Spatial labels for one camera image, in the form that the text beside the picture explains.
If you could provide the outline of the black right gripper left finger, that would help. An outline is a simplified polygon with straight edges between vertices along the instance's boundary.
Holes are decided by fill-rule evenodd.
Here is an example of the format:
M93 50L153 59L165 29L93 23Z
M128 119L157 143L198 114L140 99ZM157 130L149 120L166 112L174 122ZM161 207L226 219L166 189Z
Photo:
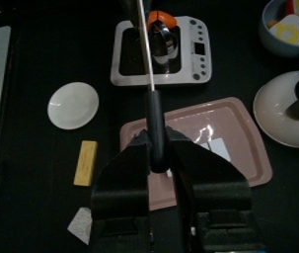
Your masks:
M149 147L144 130L98 175L90 253L150 253Z

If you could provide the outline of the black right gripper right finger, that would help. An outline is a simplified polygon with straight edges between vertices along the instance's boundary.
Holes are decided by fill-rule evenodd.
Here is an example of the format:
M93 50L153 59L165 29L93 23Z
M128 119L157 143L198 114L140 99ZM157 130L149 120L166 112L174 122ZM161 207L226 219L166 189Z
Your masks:
M184 133L166 134L186 252L265 253L245 175Z

